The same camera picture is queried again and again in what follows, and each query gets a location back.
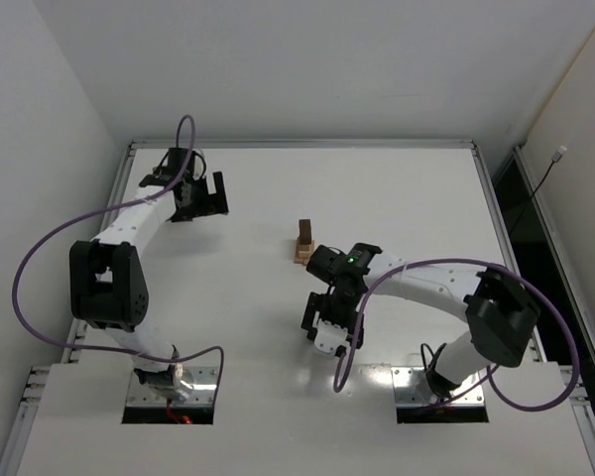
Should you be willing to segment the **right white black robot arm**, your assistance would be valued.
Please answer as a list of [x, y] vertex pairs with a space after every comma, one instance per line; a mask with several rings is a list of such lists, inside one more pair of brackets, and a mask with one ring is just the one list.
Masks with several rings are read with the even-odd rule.
[[437, 348], [424, 372], [440, 399], [487, 366], [518, 367], [540, 315], [516, 278], [489, 265], [476, 271], [448, 264], [414, 267], [376, 245], [357, 243], [347, 253], [318, 246], [306, 270], [327, 290], [309, 294], [300, 326], [326, 355], [351, 357], [362, 346], [361, 303], [368, 295], [403, 298], [466, 323], [461, 336]]

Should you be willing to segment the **dark wood arch block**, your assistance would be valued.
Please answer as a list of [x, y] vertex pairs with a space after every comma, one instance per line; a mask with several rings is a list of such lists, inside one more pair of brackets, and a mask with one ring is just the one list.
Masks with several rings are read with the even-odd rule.
[[301, 246], [307, 246], [312, 242], [311, 221], [309, 219], [300, 219], [298, 221], [298, 238]]

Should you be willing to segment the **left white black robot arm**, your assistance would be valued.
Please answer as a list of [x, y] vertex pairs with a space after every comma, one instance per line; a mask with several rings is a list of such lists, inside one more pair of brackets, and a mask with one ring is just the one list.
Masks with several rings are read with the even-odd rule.
[[191, 375], [176, 347], [148, 317], [150, 296], [141, 257], [165, 223], [228, 213], [222, 173], [214, 173], [215, 189], [210, 190], [206, 172], [202, 152], [168, 149], [139, 182], [130, 206], [98, 235], [69, 250], [73, 316], [129, 351], [139, 383], [171, 400], [183, 400], [191, 392]]

